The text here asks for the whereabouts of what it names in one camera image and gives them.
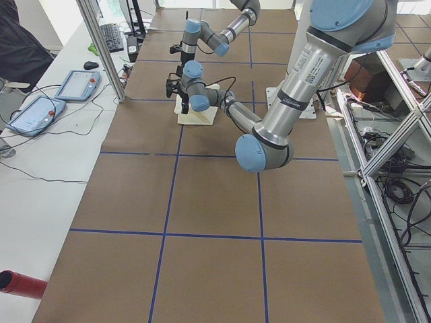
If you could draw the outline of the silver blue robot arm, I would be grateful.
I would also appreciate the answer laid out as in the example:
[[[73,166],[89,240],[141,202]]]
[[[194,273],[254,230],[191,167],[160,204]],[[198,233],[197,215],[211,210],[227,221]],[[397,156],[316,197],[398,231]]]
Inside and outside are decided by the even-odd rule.
[[[223,57],[237,36],[257,23],[261,10],[260,1],[231,1],[231,3],[240,10],[240,14],[220,33],[212,30],[208,21],[191,18],[186,20],[182,40],[179,44],[170,47],[170,54],[180,53],[181,64],[174,72],[177,77],[182,76],[187,62],[195,60],[198,40],[206,44],[217,56]]]
[[[223,110],[242,131],[235,154],[238,164],[248,172],[262,172],[288,164],[294,150],[290,132],[307,108],[313,95],[339,57],[377,52],[389,48],[395,38],[396,1],[313,1],[306,43],[291,71],[277,87],[275,97],[263,118],[237,100],[229,90],[208,87],[203,67],[195,60],[199,42],[218,56],[224,56],[236,37],[259,18],[258,1],[235,1],[240,15],[220,33],[205,21],[188,19],[183,38],[171,46],[181,64],[176,79],[168,79],[168,96],[178,94],[182,112],[203,112],[212,106]]]

